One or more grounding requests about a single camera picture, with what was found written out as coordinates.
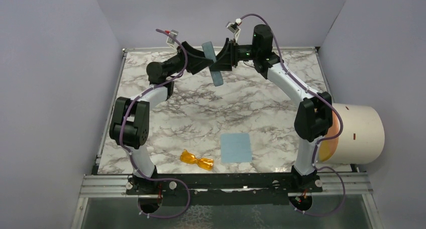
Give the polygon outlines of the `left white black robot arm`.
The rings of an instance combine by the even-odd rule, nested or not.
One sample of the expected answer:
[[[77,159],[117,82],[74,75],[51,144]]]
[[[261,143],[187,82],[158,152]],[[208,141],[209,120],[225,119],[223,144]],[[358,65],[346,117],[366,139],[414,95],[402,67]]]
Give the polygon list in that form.
[[[154,193],[158,187],[156,166],[151,161],[146,146],[151,109],[172,96],[174,81],[184,71],[196,74],[216,61],[211,42],[204,43],[201,50],[183,42],[177,46],[175,56],[147,65],[150,85],[146,90],[131,98],[116,99],[109,137],[127,152],[134,169],[133,176],[139,181],[138,186],[145,194]]]

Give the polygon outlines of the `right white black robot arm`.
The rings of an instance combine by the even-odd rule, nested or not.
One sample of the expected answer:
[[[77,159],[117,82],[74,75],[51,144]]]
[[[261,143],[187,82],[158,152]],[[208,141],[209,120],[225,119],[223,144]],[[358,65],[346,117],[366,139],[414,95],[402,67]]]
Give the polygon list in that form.
[[[227,39],[215,62],[209,67],[216,86],[221,85],[223,71],[232,71],[240,61],[253,61],[255,70],[278,86],[297,106],[294,128],[300,137],[295,164],[291,168],[290,187],[303,192],[316,180],[314,144],[323,138],[333,124],[332,98],[328,92],[310,90],[283,63],[280,52],[273,52],[273,33],[265,24],[254,27],[250,45],[237,43],[241,29],[228,23],[234,38]]]

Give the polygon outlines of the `light blue cleaning cloth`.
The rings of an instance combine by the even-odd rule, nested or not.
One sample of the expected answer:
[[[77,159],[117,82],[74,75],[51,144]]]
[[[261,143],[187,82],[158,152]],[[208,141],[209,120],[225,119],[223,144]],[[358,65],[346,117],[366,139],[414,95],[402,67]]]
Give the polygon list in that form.
[[[222,163],[252,162],[252,149],[248,133],[228,133],[221,135]]]

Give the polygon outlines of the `grey green glasses case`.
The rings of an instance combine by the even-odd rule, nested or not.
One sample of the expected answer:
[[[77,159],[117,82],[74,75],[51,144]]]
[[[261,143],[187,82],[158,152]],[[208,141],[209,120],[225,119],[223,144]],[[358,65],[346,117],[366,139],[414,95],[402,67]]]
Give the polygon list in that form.
[[[214,71],[212,69],[212,65],[216,62],[216,53],[212,42],[205,42],[202,44],[202,50],[205,58],[208,58],[212,61],[212,64],[208,67],[210,71],[210,75],[212,78],[212,82],[215,87],[222,86],[224,84],[223,77],[220,71]]]

